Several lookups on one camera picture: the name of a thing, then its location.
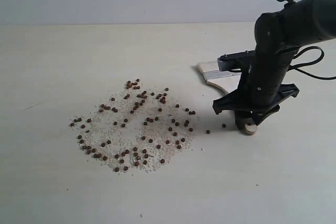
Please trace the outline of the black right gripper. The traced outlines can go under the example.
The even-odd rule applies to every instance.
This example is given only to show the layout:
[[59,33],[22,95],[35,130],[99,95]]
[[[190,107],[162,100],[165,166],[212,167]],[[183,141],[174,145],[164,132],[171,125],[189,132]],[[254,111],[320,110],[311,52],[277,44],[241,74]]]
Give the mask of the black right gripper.
[[277,92],[298,50],[298,47],[262,50],[257,45],[249,68],[242,69],[237,89],[213,101],[215,113],[220,114],[223,110],[235,111],[235,124],[240,131],[253,130],[249,111],[253,111],[252,120],[257,126],[277,113],[280,110],[279,105],[270,108],[274,105]]

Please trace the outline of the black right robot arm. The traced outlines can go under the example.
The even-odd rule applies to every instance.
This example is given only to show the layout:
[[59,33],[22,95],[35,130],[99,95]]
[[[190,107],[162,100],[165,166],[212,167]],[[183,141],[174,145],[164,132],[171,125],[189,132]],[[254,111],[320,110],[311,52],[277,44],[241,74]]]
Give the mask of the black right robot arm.
[[280,103],[296,97],[299,89],[282,81],[295,67],[292,60],[314,43],[335,38],[335,0],[288,2],[283,10],[263,13],[254,28],[253,51],[223,55],[220,71],[241,71],[237,89],[213,102],[216,114],[233,111],[235,124],[248,135],[280,109]]

